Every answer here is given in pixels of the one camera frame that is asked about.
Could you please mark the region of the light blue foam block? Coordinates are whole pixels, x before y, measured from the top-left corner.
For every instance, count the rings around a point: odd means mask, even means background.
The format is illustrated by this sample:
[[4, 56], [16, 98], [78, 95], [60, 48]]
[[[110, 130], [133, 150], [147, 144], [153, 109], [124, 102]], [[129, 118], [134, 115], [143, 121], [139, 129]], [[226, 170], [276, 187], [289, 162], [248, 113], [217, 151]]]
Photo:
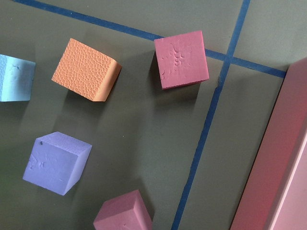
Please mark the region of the light blue foam block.
[[0, 101], [29, 101], [36, 63], [1, 54]]

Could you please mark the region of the magenta foam block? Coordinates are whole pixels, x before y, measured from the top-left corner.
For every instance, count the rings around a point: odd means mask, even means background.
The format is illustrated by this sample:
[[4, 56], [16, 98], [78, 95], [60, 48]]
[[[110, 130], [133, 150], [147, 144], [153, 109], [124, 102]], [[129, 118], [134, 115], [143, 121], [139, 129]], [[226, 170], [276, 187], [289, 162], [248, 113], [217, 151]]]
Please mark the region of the magenta foam block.
[[208, 80], [202, 31], [154, 40], [162, 89]]

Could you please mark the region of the textured orange foam block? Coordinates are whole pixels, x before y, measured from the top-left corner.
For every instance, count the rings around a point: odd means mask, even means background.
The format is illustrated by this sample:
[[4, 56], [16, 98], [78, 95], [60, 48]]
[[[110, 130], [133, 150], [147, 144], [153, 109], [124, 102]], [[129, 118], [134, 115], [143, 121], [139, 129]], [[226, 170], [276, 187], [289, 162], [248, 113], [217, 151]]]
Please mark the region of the textured orange foam block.
[[93, 102], [105, 102], [122, 66], [70, 38], [51, 80]]

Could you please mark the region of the dark pink foam block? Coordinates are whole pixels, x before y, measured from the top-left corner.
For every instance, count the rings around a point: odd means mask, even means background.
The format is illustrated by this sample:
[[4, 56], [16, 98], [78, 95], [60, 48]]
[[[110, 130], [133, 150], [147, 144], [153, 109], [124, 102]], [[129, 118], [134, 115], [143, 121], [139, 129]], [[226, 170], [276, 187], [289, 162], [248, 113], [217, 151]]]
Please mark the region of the dark pink foam block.
[[96, 230], [151, 230], [153, 223], [139, 190], [103, 203], [93, 222]]

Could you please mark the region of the purple foam block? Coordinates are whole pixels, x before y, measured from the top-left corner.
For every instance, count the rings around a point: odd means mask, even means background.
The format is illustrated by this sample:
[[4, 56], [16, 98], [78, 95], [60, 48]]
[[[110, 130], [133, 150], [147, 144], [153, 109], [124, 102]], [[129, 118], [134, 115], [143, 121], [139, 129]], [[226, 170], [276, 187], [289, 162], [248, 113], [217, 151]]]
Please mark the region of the purple foam block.
[[91, 149], [91, 144], [61, 132], [39, 137], [23, 179], [63, 196], [79, 181]]

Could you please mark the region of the pink plastic bin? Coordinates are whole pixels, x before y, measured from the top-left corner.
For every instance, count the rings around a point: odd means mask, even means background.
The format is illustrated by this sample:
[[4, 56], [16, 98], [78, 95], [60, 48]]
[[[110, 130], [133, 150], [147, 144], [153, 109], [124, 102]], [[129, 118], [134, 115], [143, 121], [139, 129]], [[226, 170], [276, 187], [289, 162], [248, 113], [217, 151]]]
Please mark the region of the pink plastic bin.
[[267, 230], [288, 170], [303, 141], [307, 117], [307, 60], [291, 64], [240, 199], [232, 230]]

